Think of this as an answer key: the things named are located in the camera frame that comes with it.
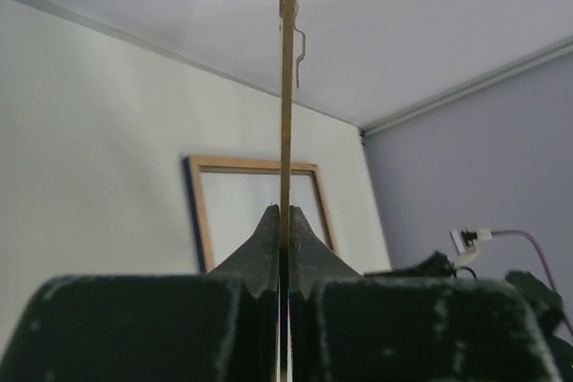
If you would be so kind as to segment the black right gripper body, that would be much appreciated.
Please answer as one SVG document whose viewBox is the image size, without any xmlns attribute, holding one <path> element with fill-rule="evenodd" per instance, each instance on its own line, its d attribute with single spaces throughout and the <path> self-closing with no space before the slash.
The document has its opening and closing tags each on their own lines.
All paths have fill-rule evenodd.
<svg viewBox="0 0 573 382">
<path fill-rule="evenodd" d="M 477 276 L 470 267 L 455 268 L 448 257 L 435 251 L 429 258 L 407 268 L 365 273 L 363 276 L 371 282 L 399 283 L 408 279 L 415 285 L 441 283 L 451 285 L 459 272 L 471 275 L 469 283 L 473 284 Z M 510 271 L 504 282 L 516 289 L 531 311 L 534 313 L 537 326 L 544 337 L 553 338 L 553 332 L 565 321 L 561 297 L 544 283 L 528 272 Z M 447 317 L 450 315 L 444 307 L 435 313 L 431 307 L 422 309 L 421 301 L 399 309 L 395 317 L 387 314 L 375 325 L 367 336 L 370 342 L 383 346 L 452 346 L 461 336 L 461 330 L 451 328 Z"/>
</svg>

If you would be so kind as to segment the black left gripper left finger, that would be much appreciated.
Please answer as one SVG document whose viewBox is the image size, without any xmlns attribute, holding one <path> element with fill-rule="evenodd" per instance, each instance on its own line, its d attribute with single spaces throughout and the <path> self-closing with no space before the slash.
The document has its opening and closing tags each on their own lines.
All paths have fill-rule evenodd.
<svg viewBox="0 0 573 382">
<path fill-rule="evenodd" d="M 30 297 L 4 381 L 273 381 L 277 206 L 203 275 L 71 275 Z"/>
</svg>

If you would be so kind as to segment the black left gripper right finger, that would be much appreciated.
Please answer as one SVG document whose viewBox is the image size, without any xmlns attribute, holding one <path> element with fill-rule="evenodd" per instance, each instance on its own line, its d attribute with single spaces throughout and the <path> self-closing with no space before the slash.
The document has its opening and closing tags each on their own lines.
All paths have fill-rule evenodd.
<svg viewBox="0 0 573 382">
<path fill-rule="evenodd" d="M 559 381 L 562 306 L 527 272 L 458 277 L 434 253 L 361 275 L 291 210 L 296 381 Z"/>
</svg>

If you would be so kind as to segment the blue wooden picture frame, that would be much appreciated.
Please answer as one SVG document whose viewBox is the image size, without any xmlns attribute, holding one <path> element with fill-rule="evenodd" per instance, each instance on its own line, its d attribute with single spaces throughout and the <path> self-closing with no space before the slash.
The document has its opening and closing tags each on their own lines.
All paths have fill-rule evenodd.
<svg viewBox="0 0 573 382">
<path fill-rule="evenodd" d="M 279 203 L 274 160 L 189 156 L 183 160 L 199 270 L 210 272 L 252 235 L 267 206 Z M 338 244 L 320 168 L 291 164 L 291 204 L 303 209 L 315 235 L 333 252 Z"/>
</svg>

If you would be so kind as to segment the brown cardboard backing board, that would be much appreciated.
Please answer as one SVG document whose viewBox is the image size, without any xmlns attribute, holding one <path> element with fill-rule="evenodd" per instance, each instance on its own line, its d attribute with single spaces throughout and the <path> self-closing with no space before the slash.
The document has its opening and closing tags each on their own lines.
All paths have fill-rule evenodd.
<svg viewBox="0 0 573 382">
<path fill-rule="evenodd" d="M 279 0 L 281 20 L 281 82 L 280 82 L 280 198 L 279 198 L 279 379 L 287 381 L 289 339 L 289 239 L 290 187 L 292 149 L 292 109 L 295 87 L 295 19 L 297 0 Z"/>
</svg>

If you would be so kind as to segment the printed interior photo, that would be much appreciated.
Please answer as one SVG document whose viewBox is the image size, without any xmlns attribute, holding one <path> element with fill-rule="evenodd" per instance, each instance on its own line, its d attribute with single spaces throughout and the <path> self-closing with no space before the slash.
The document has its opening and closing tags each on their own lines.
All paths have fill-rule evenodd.
<svg viewBox="0 0 573 382">
<path fill-rule="evenodd" d="M 203 271 L 210 272 L 254 232 L 270 205 L 279 203 L 280 177 L 275 173 L 200 172 L 194 203 L 203 251 Z M 302 209 L 314 234 L 331 250 L 338 246 L 318 175 L 307 170 L 291 176 L 290 204 Z"/>
</svg>

